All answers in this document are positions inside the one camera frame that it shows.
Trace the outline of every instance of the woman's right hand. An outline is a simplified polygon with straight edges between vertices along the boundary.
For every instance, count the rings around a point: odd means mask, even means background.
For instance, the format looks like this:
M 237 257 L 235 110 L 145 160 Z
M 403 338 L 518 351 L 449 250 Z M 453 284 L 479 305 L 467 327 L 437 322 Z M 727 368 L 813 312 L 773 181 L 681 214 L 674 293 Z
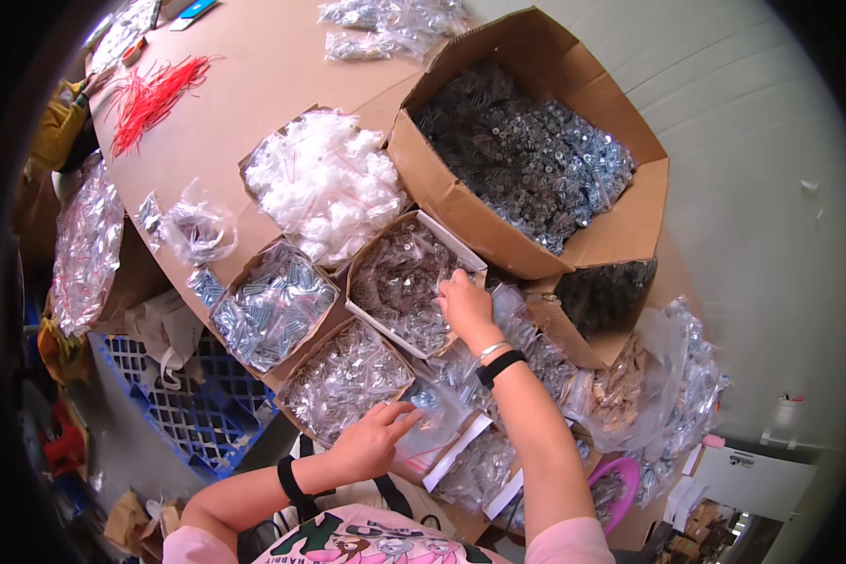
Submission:
M 474 355 L 504 340 L 493 318 L 492 296 L 474 286 L 463 270 L 458 268 L 450 279 L 442 280 L 436 303 L 451 330 Z

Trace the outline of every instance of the forearm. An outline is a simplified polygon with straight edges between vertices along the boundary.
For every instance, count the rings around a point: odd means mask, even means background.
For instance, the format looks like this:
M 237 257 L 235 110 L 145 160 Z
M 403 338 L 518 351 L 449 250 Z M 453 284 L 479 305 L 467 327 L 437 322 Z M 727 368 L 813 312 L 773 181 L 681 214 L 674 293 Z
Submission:
M 483 342 L 501 340 L 497 328 Z M 472 350 L 485 349 L 483 342 Z M 488 365 L 510 350 L 504 346 L 483 359 Z M 548 391 L 523 362 L 505 368 L 493 381 L 493 398 L 510 443 L 523 466 L 527 539 L 574 517 L 595 517 L 586 471 L 576 441 Z
M 308 495 L 343 486 L 337 465 L 327 454 L 299 458 L 291 469 L 298 487 Z M 277 467 L 260 468 L 226 478 L 198 492 L 182 513 L 182 525 L 212 533 L 235 551 L 238 533 L 270 517 L 290 504 L 279 483 Z

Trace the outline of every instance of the black smart band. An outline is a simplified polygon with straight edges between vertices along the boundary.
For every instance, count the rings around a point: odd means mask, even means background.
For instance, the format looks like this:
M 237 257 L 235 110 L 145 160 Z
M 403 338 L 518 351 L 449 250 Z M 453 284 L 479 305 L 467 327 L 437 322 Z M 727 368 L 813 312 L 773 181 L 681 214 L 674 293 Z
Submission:
M 295 475 L 291 472 L 291 463 L 294 462 L 291 455 L 283 457 L 279 461 L 279 466 L 276 471 L 279 474 L 279 483 L 282 485 L 282 490 L 285 495 L 291 500 L 291 504 L 298 509 L 298 514 L 316 514 L 319 513 L 316 509 L 316 503 L 310 499 L 310 496 L 304 493 L 298 482 L 295 481 Z
M 477 368 L 476 375 L 479 377 L 480 382 L 482 382 L 486 388 L 491 390 L 493 386 L 495 386 L 495 377 L 501 374 L 505 368 L 519 360 L 526 362 L 527 357 L 519 350 L 509 350 L 489 363 L 488 367 Z

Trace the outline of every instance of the table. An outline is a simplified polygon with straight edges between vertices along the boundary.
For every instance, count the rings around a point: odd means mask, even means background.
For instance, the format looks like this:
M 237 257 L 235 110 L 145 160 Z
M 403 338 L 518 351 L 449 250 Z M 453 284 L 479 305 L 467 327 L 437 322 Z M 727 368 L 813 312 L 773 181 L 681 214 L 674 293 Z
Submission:
M 152 190 L 161 209 L 171 208 L 194 178 L 212 191 L 214 204 L 235 214 L 237 248 L 210 264 L 224 286 L 281 233 L 248 196 L 237 163 L 262 138 L 315 104 L 358 114 L 364 128 L 390 130 L 401 100 L 423 72 L 422 65 L 399 58 L 323 61 L 328 28 L 316 23 L 317 4 L 316 0 L 238 0 L 215 7 L 185 31 L 169 31 L 167 25 L 149 31 L 137 66 L 121 67 L 117 76 L 135 70 L 146 73 L 167 62 L 178 64 L 189 55 L 223 58 L 212 62 L 203 85 L 182 96 L 172 113 L 144 134 L 139 152 L 116 159 L 108 156 L 116 126 L 109 104 L 112 88 L 91 101 L 97 139 L 129 215 Z M 185 286 L 191 268 L 165 245 L 154 258 L 206 323 L 206 308 Z M 316 335 L 324 335 L 346 317 L 337 306 Z M 296 351 L 291 360 L 300 358 L 310 345 Z M 291 365 L 277 367 L 263 381 L 277 391 Z

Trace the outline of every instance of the blue plastic pallet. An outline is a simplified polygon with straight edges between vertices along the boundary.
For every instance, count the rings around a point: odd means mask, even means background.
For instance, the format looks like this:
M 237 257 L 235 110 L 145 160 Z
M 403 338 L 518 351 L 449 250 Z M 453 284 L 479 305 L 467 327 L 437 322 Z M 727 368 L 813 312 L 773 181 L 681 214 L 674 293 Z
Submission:
M 208 484 L 234 472 L 279 412 L 276 394 L 206 330 L 196 352 L 204 381 L 178 370 L 179 390 L 163 387 L 159 364 L 143 343 L 94 333 L 89 338 L 147 423 Z

